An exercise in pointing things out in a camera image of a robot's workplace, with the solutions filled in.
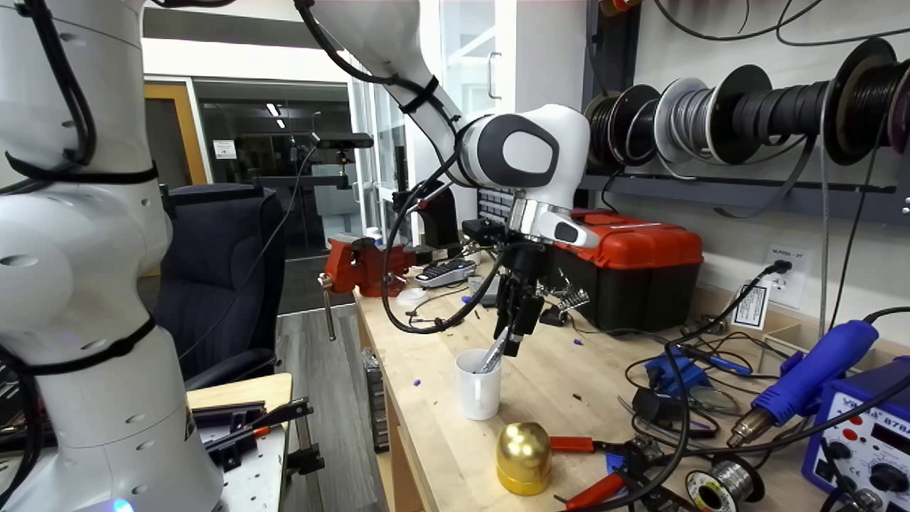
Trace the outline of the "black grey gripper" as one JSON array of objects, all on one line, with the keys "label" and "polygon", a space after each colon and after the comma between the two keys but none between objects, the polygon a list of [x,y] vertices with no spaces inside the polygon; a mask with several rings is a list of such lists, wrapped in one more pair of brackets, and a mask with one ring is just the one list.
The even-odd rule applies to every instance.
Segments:
[{"label": "black grey gripper", "polygon": [[466,238],[486,248],[499,276],[499,353],[519,353],[536,332],[554,249],[601,243],[574,211],[526,199],[519,189],[482,189],[477,216],[465,224]]}]

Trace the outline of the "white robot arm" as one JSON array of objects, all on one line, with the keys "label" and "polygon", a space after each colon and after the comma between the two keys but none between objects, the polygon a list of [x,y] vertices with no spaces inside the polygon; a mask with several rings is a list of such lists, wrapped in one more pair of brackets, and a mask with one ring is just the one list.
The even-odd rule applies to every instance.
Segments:
[{"label": "white robot arm", "polygon": [[[139,276],[189,262],[254,280],[267,243],[193,228],[147,148],[143,13],[152,3],[0,0],[0,347],[21,376],[28,441],[4,512],[216,512],[221,471],[184,398],[177,339]],[[519,194],[506,228],[585,243],[570,206],[590,123],[566,104],[465,120],[419,40],[419,0],[293,0],[347,74],[379,81],[466,187]]]}]

